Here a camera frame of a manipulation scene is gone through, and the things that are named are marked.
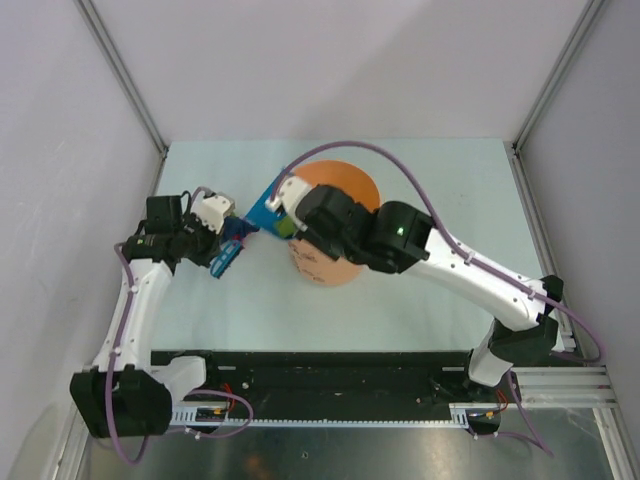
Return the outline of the blue hand brush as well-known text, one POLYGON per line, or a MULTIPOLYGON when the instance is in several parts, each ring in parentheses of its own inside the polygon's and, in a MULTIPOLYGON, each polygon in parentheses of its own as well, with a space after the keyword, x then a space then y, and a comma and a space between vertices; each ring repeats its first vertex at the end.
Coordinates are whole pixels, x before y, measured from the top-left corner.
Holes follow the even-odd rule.
POLYGON ((240 239, 235 238, 226 242, 209 268, 210 275, 214 279, 220 279, 243 249, 244 245, 240 239))

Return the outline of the blue plastic dustpan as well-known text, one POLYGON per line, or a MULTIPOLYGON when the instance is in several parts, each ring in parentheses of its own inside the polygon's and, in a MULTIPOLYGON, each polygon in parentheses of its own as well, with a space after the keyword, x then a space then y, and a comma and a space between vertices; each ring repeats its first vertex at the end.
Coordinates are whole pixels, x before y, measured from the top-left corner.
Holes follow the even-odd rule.
POLYGON ((282 218, 284 216, 290 217, 291 220, 295 223, 295 225, 297 227, 296 233, 300 229, 305 229, 305 227, 303 226, 303 224, 300 222, 300 220, 298 219, 298 217, 296 215, 296 208, 299 206, 300 202, 297 205, 297 207, 295 208, 295 211, 292 212, 292 213, 271 212, 265 206, 265 201, 267 200, 267 198, 270 197, 271 199, 273 199, 275 197, 276 190, 278 189, 280 184, 286 178, 284 178, 284 179, 275 179, 267 187, 267 189, 264 191, 264 193, 261 195, 261 197, 251 207, 251 209, 249 210, 249 213, 245 216, 245 219, 247 221, 251 222, 255 226, 258 226, 264 232, 270 233, 270 234, 272 234, 272 235, 274 235, 274 236, 276 236, 278 238, 281 238, 281 237, 276 232, 276 230, 274 228, 274 224, 275 224, 276 221, 278 221, 280 218, 282 218))

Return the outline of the green paper scrap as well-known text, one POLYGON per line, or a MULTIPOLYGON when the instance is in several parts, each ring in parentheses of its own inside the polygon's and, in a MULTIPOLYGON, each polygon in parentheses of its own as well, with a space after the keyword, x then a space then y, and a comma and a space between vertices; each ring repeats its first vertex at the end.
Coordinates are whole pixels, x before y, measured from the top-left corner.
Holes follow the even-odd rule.
POLYGON ((295 223, 288 216, 284 216, 276 221, 274 228, 282 239, 292 238, 297 230, 295 223))

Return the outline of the orange plastic bucket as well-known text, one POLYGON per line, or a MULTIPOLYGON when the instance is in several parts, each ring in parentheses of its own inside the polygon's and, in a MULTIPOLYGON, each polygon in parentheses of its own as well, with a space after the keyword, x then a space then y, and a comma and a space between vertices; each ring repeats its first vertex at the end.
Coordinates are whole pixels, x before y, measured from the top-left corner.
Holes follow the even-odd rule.
POLYGON ((354 233, 381 205, 374 180, 359 167, 338 160, 317 160, 296 167, 293 174, 312 188, 300 213, 310 223, 307 231, 289 242, 290 257, 299 274, 325 287, 352 282, 364 270, 350 262, 354 233))

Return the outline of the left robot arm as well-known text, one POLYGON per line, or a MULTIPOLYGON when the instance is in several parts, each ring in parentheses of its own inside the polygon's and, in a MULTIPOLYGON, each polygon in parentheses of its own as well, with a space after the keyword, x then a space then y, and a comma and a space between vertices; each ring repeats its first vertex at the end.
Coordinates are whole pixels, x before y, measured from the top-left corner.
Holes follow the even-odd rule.
POLYGON ((95 438, 163 434, 173 407, 187 395, 207 400, 220 374, 201 356, 151 363, 158 310, 178 264, 208 268, 220 253, 234 201, 210 190, 151 196, 135 232, 115 247, 122 265, 119 298, 104 343, 91 365, 72 376, 70 393, 95 438))

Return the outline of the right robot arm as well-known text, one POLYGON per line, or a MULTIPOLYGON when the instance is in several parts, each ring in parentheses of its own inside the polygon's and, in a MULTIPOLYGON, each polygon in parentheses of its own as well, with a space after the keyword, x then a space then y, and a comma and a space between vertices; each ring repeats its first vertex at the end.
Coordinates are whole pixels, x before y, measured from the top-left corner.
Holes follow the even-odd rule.
POLYGON ((311 186, 297 177, 285 182, 277 198, 297 237, 332 260, 432 279, 492 315, 488 334, 471 351, 461 376, 469 399, 486 400, 513 365, 535 364, 552 354, 559 278, 526 279, 465 250, 431 216, 403 202, 370 211, 337 187, 311 186))

